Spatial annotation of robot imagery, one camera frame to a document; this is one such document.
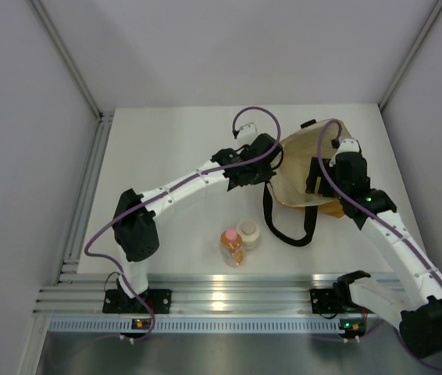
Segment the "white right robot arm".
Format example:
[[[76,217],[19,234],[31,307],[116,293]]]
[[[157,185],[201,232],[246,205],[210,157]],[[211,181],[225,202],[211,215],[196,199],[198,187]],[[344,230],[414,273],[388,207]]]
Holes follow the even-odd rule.
[[[336,304],[375,313],[417,359],[442,352],[442,273],[410,235],[387,193],[371,186],[361,152],[312,158],[306,188],[338,198],[344,214],[380,250],[405,290],[400,297],[369,273],[355,271],[333,284]]]

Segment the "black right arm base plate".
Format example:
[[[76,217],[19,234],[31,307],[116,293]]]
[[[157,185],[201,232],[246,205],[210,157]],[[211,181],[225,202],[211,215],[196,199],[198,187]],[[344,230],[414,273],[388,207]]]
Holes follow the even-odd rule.
[[[332,288],[313,288],[309,290],[312,311],[315,314],[332,316],[344,313],[360,313],[362,307],[346,305]]]

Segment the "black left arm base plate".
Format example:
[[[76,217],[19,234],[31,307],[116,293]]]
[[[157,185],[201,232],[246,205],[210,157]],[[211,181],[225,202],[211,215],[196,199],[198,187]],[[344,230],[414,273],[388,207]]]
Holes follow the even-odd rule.
[[[141,298],[154,314],[169,314],[172,291],[170,289],[148,289]],[[148,310],[136,298],[130,298],[121,289],[105,292],[102,312],[105,314],[145,314]]]

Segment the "orange canvas bag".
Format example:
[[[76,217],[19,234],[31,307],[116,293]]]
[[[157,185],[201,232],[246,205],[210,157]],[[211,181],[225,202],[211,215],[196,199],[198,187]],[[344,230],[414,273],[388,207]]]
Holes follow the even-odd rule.
[[[280,144],[283,156],[276,174],[265,184],[263,191],[263,216],[270,232],[283,243],[302,248],[312,242],[319,213],[335,218],[344,215],[337,198],[319,192],[326,180],[321,176],[317,159],[317,149],[322,150],[322,157],[327,160],[335,152],[332,146],[338,136],[349,137],[346,126],[339,121],[339,131],[328,130],[319,140],[321,130],[327,120],[309,120],[301,129],[284,138]],[[305,236],[300,239],[288,237],[273,223],[273,205],[278,203],[289,209],[303,209],[303,228]]]

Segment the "orange liquid bottle pink cap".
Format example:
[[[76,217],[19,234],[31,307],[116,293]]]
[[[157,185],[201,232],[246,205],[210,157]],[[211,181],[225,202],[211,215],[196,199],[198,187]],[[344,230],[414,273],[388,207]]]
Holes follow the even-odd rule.
[[[241,266],[246,259],[246,251],[241,236],[234,228],[222,232],[219,250],[225,264],[231,267]]]

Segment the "white cream bottle beige cap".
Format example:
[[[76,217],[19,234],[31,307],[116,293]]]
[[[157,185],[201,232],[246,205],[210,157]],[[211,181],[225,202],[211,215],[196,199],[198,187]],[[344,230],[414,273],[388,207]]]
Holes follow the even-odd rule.
[[[258,247],[261,239],[261,231],[259,225],[254,220],[243,220],[239,222],[236,231],[241,236],[246,251],[251,251]]]

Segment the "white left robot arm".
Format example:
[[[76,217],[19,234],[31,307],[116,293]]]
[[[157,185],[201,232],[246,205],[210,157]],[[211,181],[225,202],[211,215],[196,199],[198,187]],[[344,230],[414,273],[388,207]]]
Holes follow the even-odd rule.
[[[269,181],[276,174],[274,160],[282,156],[280,143],[264,133],[237,150],[219,150],[199,169],[165,186],[140,194],[123,192],[112,225],[123,268],[122,305],[133,313],[147,305],[147,259],[159,249],[160,224],[210,195]]]

